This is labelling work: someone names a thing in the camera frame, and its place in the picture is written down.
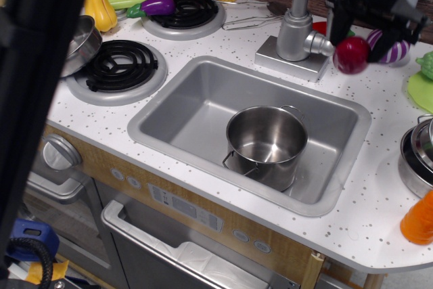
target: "dishwasher door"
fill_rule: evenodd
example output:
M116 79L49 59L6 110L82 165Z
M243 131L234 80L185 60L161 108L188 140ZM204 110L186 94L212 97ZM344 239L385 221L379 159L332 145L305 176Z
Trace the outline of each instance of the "dishwasher door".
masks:
M127 213L123 204L112 200L102 212L102 221L121 248L120 259L131 289L269 288L266 282L193 242L174 247L155 238L125 220ZM145 223L145 213L139 215Z

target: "sink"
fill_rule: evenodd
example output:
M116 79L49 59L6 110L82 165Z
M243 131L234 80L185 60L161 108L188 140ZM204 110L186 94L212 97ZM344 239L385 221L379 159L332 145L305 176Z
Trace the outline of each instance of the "sink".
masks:
M296 180L279 192L223 166L230 118L251 106L291 105L308 142ZM188 62L128 124L132 139L304 216L331 211L371 124L361 105L202 56Z

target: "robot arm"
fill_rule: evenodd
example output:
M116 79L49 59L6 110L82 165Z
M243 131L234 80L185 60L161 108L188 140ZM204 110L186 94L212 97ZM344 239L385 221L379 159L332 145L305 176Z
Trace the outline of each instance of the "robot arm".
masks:
M329 35L333 45L346 37L354 19L382 30L368 62L378 62L395 42L417 43L422 29L431 23L407 0L327 0L327 4L333 11Z

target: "oven door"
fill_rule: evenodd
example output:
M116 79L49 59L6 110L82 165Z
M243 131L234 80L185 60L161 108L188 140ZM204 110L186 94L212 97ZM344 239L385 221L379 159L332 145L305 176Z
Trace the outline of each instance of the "oven door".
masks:
M268 283L193 242L174 247L146 233L127 220L127 215L137 216L136 212L128 213L123 204L112 200L102 213L104 224L122 248L120 258L132 289L270 288ZM139 215L143 224L152 222L145 213ZM180 236L169 229L167 233L165 236L172 236L174 242Z
M92 178L74 169L52 171L37 157L20 217L49 224L60 238L58 254L79 271L117 289L128 288L111 233L100 220L101 212Z

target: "oven handle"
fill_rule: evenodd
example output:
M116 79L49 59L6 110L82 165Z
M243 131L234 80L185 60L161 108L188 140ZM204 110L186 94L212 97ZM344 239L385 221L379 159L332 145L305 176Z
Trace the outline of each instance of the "oven handle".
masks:
M62 184L57 185L34 172L28 174L27 186L40 195L60 204L76 202L85 189L83 184L71 177Z
M122 219L123 216L124 206L115 200L108 203L101 215L103 223L112 231L211 288L270 288L261 279L193 242L184 242L174 248L131 225Z

